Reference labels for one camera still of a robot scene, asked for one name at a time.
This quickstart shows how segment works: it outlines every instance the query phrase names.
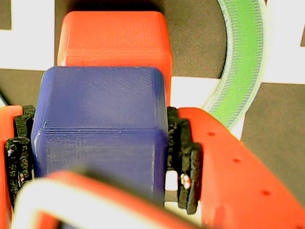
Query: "white plastic part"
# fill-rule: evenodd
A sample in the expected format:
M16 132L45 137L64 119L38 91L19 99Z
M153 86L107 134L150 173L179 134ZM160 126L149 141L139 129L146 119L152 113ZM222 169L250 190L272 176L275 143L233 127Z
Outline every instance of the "white plastic part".
M20 190L12 229L36 229L42 212L78 229L164 228L123 204L48 178L37 178Z

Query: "blue cube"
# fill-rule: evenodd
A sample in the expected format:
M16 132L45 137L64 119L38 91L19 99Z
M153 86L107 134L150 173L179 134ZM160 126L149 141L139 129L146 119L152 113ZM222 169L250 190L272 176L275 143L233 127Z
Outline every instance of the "blue cube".
M31 135L35 176L86 164L164 193L164 79L151 67L53 67L45 72Z

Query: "hole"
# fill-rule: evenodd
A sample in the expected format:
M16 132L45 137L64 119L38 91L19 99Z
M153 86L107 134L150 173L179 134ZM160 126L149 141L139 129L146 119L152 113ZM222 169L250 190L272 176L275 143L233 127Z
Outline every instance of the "hole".
M269 191L267 191L267 190L263 190L263 195L265 195L265 196L269 196L271 193L269 192Z
M211 132L208 132L208 135L209 135L209 136L215 136L216 133L211 131Z
M240 159L238 159L238 158L233 158L233 162L235 162L235 163L239 163L239 162L241 162L241 160L240 160Z

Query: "orange gripper jaw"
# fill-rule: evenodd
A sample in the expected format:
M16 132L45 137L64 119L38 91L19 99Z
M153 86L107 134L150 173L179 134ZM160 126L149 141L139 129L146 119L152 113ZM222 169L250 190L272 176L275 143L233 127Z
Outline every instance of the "orange gripper jaw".
M9 229L11 205L5 169L6 141L14 137L14 117L22 115L22 106L5 106L0 108L0 229Z
M305 211L287 188L208 113L180 108L203 147L202 222L223 229L302 229Z
M65 188L70 188L71 190L79 189L87 196L91 195L95 196L96 198L106 199L110 206L113 203L119 208L120 206L123 206L124 208L128 209L131 214L138 215L139 219L149 220L150 224L154 223L155 225L161 226L165 229L198 228L197 226L177 217L176 215L165 211L159 206L151 204L145 199L135 196L124 189L112 186L106 182L65 170L54 172L43 179L50 181L53 180L58 182L58 184L65 186ZM77 205L78 201L75 201L76 206L81 208L81 206ZM35 229L56 229L59 224L59 219L46 215L43 212L40 212L37 217L35 217L35 220ZM101 225L111 225L111 221L112 219L103 218L103 214L101 213Z

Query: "green ring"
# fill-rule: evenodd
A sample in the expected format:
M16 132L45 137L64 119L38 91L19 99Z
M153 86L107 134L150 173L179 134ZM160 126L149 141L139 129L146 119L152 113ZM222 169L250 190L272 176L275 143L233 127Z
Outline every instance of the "green ring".
M245 115L262 82L266 48L263 0L218 0L227 31L222 78L202 109L227 129Z

